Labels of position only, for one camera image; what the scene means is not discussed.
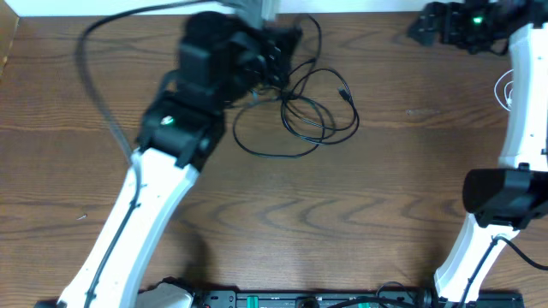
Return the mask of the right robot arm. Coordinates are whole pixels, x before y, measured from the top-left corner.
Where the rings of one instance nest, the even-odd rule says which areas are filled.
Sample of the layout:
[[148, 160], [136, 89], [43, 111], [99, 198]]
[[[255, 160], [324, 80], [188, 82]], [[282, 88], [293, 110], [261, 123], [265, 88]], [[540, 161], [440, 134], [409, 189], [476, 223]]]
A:
[[480, 290], [506, 247], [538, 270], [513, 239], [547, 214], [547, 3], [545, 1], [429, 2], [408, 36], [430, 46], [435, 38], [475, 55], [492, 52], [511, 62], [512, 103], [497, 167], [472, 169], [462, 202], [467, 212], [449, 256], [433, 275], [432, 290], [419, 292], [417, 307], [521, 307], [522, 296]]

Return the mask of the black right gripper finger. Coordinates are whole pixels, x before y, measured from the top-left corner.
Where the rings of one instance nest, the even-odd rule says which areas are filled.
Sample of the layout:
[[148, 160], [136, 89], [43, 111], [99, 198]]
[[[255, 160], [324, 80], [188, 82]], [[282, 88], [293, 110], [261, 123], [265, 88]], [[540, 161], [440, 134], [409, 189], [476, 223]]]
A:
[[407, 36], [422, 46], [433, 46], [436, 33], [427, 31], [424, 28], [410, 27], [407, 30]]
[[432, 24], [432, 3], [428, 3], [420, 11], [416, 20], [411, 24], [411, 28], [430, 28]]

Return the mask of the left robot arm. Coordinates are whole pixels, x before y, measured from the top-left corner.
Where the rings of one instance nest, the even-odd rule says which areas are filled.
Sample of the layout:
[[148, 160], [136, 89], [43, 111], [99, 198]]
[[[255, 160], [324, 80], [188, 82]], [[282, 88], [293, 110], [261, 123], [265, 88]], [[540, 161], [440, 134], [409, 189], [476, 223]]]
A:
[[251, 26], [217, 12], [193, 15], [168, 72], [144, 113], [137, 148], [112, 211], [58, 307], [189, 307], [194, 295], [162, 282], [140, 285], [177, 205], [225, 131], [225, 110], [256, 86], [289, 83], [298, 26]]

